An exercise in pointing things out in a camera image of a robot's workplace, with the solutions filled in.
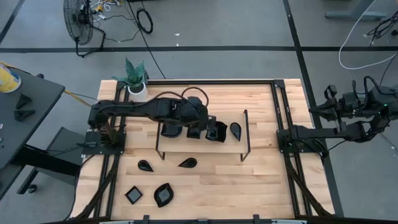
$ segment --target black table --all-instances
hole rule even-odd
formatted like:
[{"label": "black table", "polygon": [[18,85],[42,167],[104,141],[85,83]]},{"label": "black table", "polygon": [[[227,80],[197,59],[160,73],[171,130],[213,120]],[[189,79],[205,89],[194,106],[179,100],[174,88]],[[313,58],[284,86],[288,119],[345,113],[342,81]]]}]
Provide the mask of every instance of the black table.
[{"label": "black table", "polygon": [[[12,93],[0,93],[0,124],[2,124],[0,129],[0,138],[2,138],[0,142],[0,199],[3,198],[25,165],[35,168],[19,193],[24,193],[24,190],[28,188],[37,174],[36,167],[47,169],[48,172],[54,171],[74,177],[80,170],[81,164],[81,158],[69,162],[71,161],[69,159],[60,159],[61,155],[57,158],[47,151],[26,144],[61,97],[65,87],[16,68],[9,69],[21,77],[22,84]],[[14,110],[21,93],[32,99],[32,102],[21,109],[35,110],[35,113],[23,122],[18,122],[14,119]]]}]

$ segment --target wooden tabletop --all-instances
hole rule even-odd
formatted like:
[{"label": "wooden tabletop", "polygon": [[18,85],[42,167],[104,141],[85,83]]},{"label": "wooden tabletop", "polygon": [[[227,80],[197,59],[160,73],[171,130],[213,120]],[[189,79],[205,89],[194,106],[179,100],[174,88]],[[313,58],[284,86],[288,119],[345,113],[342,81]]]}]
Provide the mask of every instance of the wooden tabletop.
[{"label": "wooden tabletop", "polygon": [[[312,127],[300,80],[287,79],[285,85],[294,124]],[[149,98],[163,91],[181,93],[189,86],[192,85],[149,85]],[[250,155],[241,162],[239,154],[167,152],[162,161],[155,151],[158,124],[147,118],[126,118],[126,150],[119,163],[112,219],[142,220],[144,215],[150,215],[151,220],[247,219],[253,214],[259,214],[261,218],[293,218],[284,158],[279,152],[275,134],[277,121],[270,86],[195,86],[208,94],[209,114],[248,110]],[[103,80],[98,99],[113,100],[115,92],[116,82]],[[189,94],[205,102],[199,91],[192,90]],[[283,105],[280,90],[278,95],[279,103]],[[189,157],[197,159],[195,168],[178,167]],[[138,169],[137,163],[142,159],[149,162],[153,173]],[[301,160],[308,188],[324,208],[333,213],[319,155],[301,153]],[[72,217],[83,210],[96,192],[102,161],[103,156],[97,155],[82,168]],[[158,208],[154,191],[164,183],[170,183],[174,198],[165,207]],[[134,185],[143,196],[131,205],[124,194]],[[296,189],[300,210],[304,213],[301,193],[298,187]],[[103,201],[106,202],[107,198],[108,192],[105,192]],[[106,203],[103,203],[102,215],[105,207]]]}]

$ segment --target gray floor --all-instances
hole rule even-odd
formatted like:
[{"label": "gray floor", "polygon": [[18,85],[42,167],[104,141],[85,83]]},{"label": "gray floor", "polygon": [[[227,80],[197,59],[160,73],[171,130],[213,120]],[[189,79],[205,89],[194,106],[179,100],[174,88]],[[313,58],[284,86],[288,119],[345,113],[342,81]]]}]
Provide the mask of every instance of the gray floor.
[{"label": "gray floor", "polygon": [[[327,10],[351,9],[358,1],[291,0],[290,6],[302,46],[339,46],[345,40],[352,21],[331,21]],[[0,30],[17,4],[6,1],[0,7]],[[154,33],[146,37],[150,46],[203,45],[268,45],[293,46],[284,6],[279,0],[161,0],[146,2],[154,20]],[[397,10],[394,0],[378,1],[375,9],[389,16]],[[106,16],[128,15],[124,7],[112,8]],[[363,34],[377,22],[360,23],[348,46],[365,46],[369,37]],[[131,21],[114,18],[101,21],[101,28],[114,39],[130,38],[137,29]],[[95,34],[87,45],[95,47],[100,36]],[[386,37],[375,45],[396,45]],[[121,44],[107,41],[107,47],[144,46],[142,37]],[[0,48],[64,48],[74,43],[63,21],[62,1],[26,0]],[[376,62],[393,52],[344,52],[346,65],[360,66]],[[124,58],[133,63],[145,60],[151,78],[161,78],[148,52],[97,53],[81,59],[74,53],[0,54],[0,59],[30,73],[43,73],[45,78],[65,85],[70,91],[96,96],[100,80],[124,75]],[[224,52],[154,52],[154,57],[167,78],[301,78],[295,52],[224,51]],[[337,52],[304,52],[305,62],[317,103],[323,103],[323,91],[335,84],[339,93],[351,90],[351,80],[358,86],[366,75],[379,80],[386,63],[363,70],[345,70],[338,63]],[[389,69],[384,84],[398,83],[398,63]],[[46,148],[58,129],[84,133],[88,108],[67,95],[61,97],[29,144]],[[392,123],[385,135],[396,145],[398,124]],[[329,146],[337,141],[328,141]],[[338,190],[346,217],[398,220],[396,186],[398,185],[398,152],[380,136],[364,144],[346,142],[331,152]],[[26,175],[26,168],[0,202],[4,223],[40,223],[61,220],[73,200],[73,187],[39,174],[34,194],[16,195]]]}]

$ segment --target white cable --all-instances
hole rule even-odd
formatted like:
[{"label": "white cable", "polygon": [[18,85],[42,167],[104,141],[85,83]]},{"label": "white cable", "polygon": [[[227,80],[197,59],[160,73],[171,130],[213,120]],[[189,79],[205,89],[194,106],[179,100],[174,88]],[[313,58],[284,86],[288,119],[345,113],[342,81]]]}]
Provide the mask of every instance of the white cable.
[{"label": "white cable", "polygon": [[365,15],[365,13],[372,7],[373,3],[375,3],[375,2],[376,2],[376,0],[374,0],[374,1],[372,2],[372,4],[362,13],[361,17],[359,17],[359,19],[355,22],[355,24],[354,24],[353,28],[351,29],[351,31],[349,32],[349,34],[348,34],[346,40],[344,41],[343,45],[340,47],[340,50],[338,51],[338,61],[339,61],[340,65],[341,65],[343,68],[345,68],[345,69],[348,69],[348,70],[357,70],[357,69],[361,69],[361,68],[367,68],[367,67],[370,67],[370,66],[373,66],[373,65],[378,65],[378,64],[384,63],[384,62],[386,62],[386,61],[392,59],[392,58],[395,56],[395,54],[396,54],[396,53],[395,53],[393,56],[391,56],[391,57],[389,57],[389,58],[386,58],[386,59],[384,59],[384,60],[382,60],[382,61],[380,61],[380,62],[376,62],[376,63],[372,63],[372,64],[369,64],[369,65],[364,65],[364,66],[356,67],[356,68],[355,68],[355,67],[354,67],[354,68],[350,68],[350,67],[344,66],[343,63],[341,62],[341,50],[343,49],[344,45],[346,45],[346,43],[347,43],[347,41],[348,41],[348,39],[349,39],[351,33],[353,32],[353,30],[354,30],[354,28],[356,27],[356,25],[358,24],[358,22],[362,19],[362,17]]}]

